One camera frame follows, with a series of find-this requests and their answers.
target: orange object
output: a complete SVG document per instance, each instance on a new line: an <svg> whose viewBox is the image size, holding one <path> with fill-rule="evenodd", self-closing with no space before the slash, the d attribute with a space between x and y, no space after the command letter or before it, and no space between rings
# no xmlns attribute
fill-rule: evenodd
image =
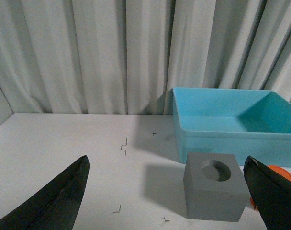
<svg viewBox="0 0 291 230"><path fill-rule="evenodd" d="M273 171L277 172L279 175L285 177L287 180L291 181L291 173L288 172L287 170L279 167L279 166L276 166L276 165L268 165L268 168L272 169ZM255 210L258 211L258 208L257 206L255 206L255 203L253 201L252 198L250 198L250 201L251 201L251 204L253 207L255 207Z"/></svg>

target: blue plastic bin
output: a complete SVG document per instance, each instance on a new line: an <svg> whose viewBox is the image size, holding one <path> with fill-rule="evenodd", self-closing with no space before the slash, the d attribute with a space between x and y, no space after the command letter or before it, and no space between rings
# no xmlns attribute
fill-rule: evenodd
<svg viewBox="0 0 291 230"><path fill-rule="evenodd" d="M211 152L291 167L291 104L275 92L174 88L173 121L182 163Z"/></svg>

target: white table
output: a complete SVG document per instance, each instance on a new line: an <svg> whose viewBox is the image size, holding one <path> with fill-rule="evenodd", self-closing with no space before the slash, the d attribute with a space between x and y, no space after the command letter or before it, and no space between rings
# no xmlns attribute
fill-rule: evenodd
<svg viewBox="0 0 291 230"><path fill-rule="evenodd" d="M266 229L249 203L238 223L185 218L185 165L166 115L14 114L0 126L0 218L83 155L75 230Z"/></svg>

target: gray block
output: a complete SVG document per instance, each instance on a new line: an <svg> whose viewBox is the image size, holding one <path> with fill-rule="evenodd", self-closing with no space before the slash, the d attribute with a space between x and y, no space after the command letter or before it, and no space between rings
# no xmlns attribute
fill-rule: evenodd
<svg viewBox="0 0 291 230"><path fill-rule="evenodd" d="M187 218L238 222L250 193L233 154L188 153Z"/></svg>

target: white backdrop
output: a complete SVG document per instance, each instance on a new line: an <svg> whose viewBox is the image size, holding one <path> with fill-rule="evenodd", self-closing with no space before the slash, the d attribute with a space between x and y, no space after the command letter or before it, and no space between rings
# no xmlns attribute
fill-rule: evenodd
<svg viewBox="0 0 291 230"><path fill-rule="evenodd" d="M291 102L291 0L0 0L0 124L170 114L175 86Z"/></svg>

